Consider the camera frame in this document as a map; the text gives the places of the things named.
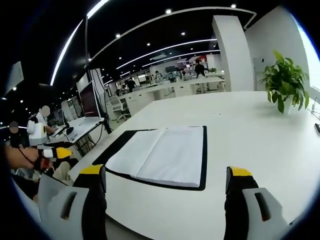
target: black ceiling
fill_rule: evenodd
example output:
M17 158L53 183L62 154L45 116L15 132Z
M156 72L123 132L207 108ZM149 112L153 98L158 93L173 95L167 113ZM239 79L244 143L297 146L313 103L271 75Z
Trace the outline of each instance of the black ceiling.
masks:
M11 63L21 61L24 82L50 84L56 62L67 39L97 2L98 0L33 0L23 1L14 6L15 9L18 8L21 11L15 19L11 19L15 21L14 34L18 34L19 41L11 44L15 51L12 51L9 61ZM88 51L90 57L114 40L117 33L123 34L145 21L161 16L166 9L179 11L197 7L229 7L233 3L237 4L237 8L256 12L257 16L254 21L257 21L276 7L279 1L270 0L262 4L260 1L248 3L245 0L110 0L89 19ZM90 68L104 68L103 74L109 74L104 78L105 82L110 79L117 80L121 72L142 69L141 66L150 63L150 58L157 53L116 70L116 67L132 59L168 46L210 39L214 35L213 15L221 14L238 16L243 26L252 16L250 13L230 10L198 10L170 15L118 39L90 63ZM202 42L171 48L164 52L171 57L208 49L209 42ZM63 100L71 96L71 93L67 95L62 92L67 92L74 86L75 80L82 75L81 72L83 73L84 65L85 24L83 22L56 75L54 86L58 90L56 95L58 101L60 97ZM12 92L11 95L7 96L9 97L7 105L10 105L8 109L20 104L20 98L28 99L30 92L18 87L17 91ZM23 108L31 109L33 102L28 104L28 101L25 101L23 105Z

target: black desk mat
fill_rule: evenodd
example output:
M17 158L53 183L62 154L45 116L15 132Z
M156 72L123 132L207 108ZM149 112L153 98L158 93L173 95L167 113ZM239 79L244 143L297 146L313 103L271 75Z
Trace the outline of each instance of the black desk mat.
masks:
M145 130L128 130L121 134L104 152L93 162L93 165L103 164L106 165L108 160L116 154L135 134L139 131L152 131L154 129ZM106 168L106 171L117 175L119 177L129 179L138 183L167 188L167 189L178 189L188 191L203 191L206 188L207 179L207 158L208 158L208 141L207 141L207 127L203 126L203 148L202 148L202 164L201 164L201 175L199 187L187 187L187 186L172 186L161 183L149 182L146 180L137 179L131 177L129 174L123 174L116 171L112 171Z

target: white desk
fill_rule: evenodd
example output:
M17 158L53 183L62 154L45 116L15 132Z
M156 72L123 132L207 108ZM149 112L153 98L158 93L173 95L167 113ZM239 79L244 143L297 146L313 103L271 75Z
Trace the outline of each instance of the white desk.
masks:
M153 86L144 87L139 91L134 91L120 96L119 99L125 99L131 116L138 113L148 104L155 100L160 100L164 98L169 98L169 92L164 92L165 89L174 88L175 97L183 97L188 95L195 95L196 90L194 86L196 84L203 83L222 83L224 79L219 77L202 77L188 81L178 81L169 83L169 81L164 81L160 83L155 83Z
M72 144L76 144L77 142L86 134L89 134L91 131L93 131L95 128L97 128L99 125L102 124L104 121L104 118L101 117L80 117L77 119L74 119L69 122L70 127L73 127L73 131L66 135L66 131L64 130L64 134L57 135L55 137L51 137L50 141L51 143L56 143L60 141L68 141ZM81 151L81 147L77 146L78 151L81 156L84 155L84 153Z
M156 187L107 172L106 213L111 218L154 240L222 240L227 166L252 172L258 185L282 204L288 223L305 210L320 180L320 136L310 112L293 109L283 116L258 91L182 98L149 104L101 141L70 175L75 179L126 130L205 125L205 190Z

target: led light strip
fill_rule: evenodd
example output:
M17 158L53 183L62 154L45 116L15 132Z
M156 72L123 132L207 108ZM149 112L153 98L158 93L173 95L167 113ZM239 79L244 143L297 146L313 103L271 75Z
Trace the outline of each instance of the led light strip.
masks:
M108 83L111 83L113 80L107 81L105 84L103 85L107 85Z
M124 73L124 74L120 75L120 77L122 77L122 76L124 76L124 75L126 75L126 74L129 74L129 73L130 73L130 71L128 71L128 72L126 72L126 73Z
M104 4L106 4L107 2L109 2L110 0L101 0L99 1L88 13L87 13L87 17L88 19L90 19ZM51 82L50 82L50 85L53 86L54 85L54 82L55 82L55 78L56 78L56 75L57 75L57 72L58 72L58 69L60 67L60 64L62 62L62 59L64 58L66 52L67 52L67 49L71 43L71 40L73 39L74 35L76 34L78 28L80 27L81 23L83 22L83 20L81 20L81 22L78 24L78 26L76 26L76 28L73 30L71 36L69 37L69 39L66 41L61 53L60 53L60 56L58 58L58 61L56 62L56 65L55 65L55 68L54 68L54 71L53 71L53 74L52 74L52 78L51 78Z
M178 47L178 46L182 46L182 45L187 45L187 44L195 44L195 43L209 42L209 41L217 41L217 39L216 39L216 38L213 38L213 39L204 39L204 40L197 40L197 41L189 41L189 42L185 42L185 43L180 43L180 44L168 46L168 47L165 47L165 48L162 48L162 49L159 49L159 50L150 52L150 53L145 54L145 55L143 55L143 56L137 57L136 59L133 59L133 60L131 60L131 61L128 61L127 63L125 63L125 64L123 64L123 65L121 65L121 66L118 66L116 69L118 70L118 69L124 67L125 65L128 65L128 64L130 64L130 63L132 63L132 62L134 62L134 61L136 61L136 60L138 60L138 59L144 58L144 57L146 57L146 56L149 56L149 55L151 55L151 54L155 54L155 53L157 53L157 52L160 52L160 51L163 51L163 50L166 50L166 49L170 49L170 48L174 48L174 47Z
M90 19L103 5L105 5L110 0L101 0L98 2L88 13L88 19Z
M56 62L56 65L55 65L55 68L54 68L54 71L53 71L53 74L52 74L52 78L51 78L51 82L50 82L50 85L53 86L54 85L54 82L55 82L55 78L56 78L56 75L57 75L57 72L58 72L58 69L60 67L60 64L62 62L62 59L64 58L66 52L67 52L67 49L71 43L71 40L74 38L74 35L76 34L76 31L78 30L78 28L80 27L81 23L83 22L83 20L81 20L81 22L78 24L78 26L76 26L76 28L73 30L71 36L69 37L69 39L66 41L61 53L60 53L60 56L58 58L58 61Z
M174 58L178 58L178 57L182 57L182 56L186 56L186 55L202 54L202 53L210 53L210 52L220 52L220 50L197 51L197 52L191 52L191 53L182 54L182 55L177 55L177 56L171 56L171 57L168 57L168 58L166 58L166 59L162 59L162 60L159 60L159 61L154 61L154 62L152 62L152 63L148 63L148 64L146 64L146 65L143 65L142 67L144 68L144 67L146 67L146 66L149 66L149 65L152 65L152 64L156 64L156 63L159 63L159 62L168 60L168 59L174 59Z

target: open notebook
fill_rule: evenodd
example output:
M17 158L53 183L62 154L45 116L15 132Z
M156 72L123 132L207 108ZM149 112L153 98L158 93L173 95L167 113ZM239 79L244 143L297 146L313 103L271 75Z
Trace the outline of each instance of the open notebook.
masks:
M105 166L153 183L197 188L203 141L202 126L138 131Z

